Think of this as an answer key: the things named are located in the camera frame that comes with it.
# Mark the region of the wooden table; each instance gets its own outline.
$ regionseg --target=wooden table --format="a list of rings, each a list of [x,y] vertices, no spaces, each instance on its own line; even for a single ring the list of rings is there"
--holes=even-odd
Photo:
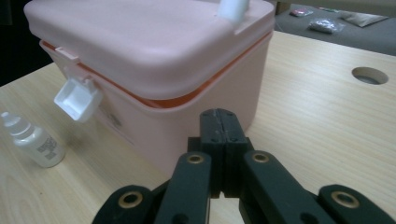
[[[361,66],[389,81],[358,81],[351,71]],[[51,64],[0,88],[0,111],[40,124],[66,150],[60,164],[43,169],[0,128],[2,223],[91,223],[116,189],[154,189],[167,179],[96,119],[67,117],[52,102],[64,82]],[[345,185],[396,218],[396,57],[275,32],[246,135],[306,189]],[[237,200],[212,200],[210,216],[211,223],[243,223]]]

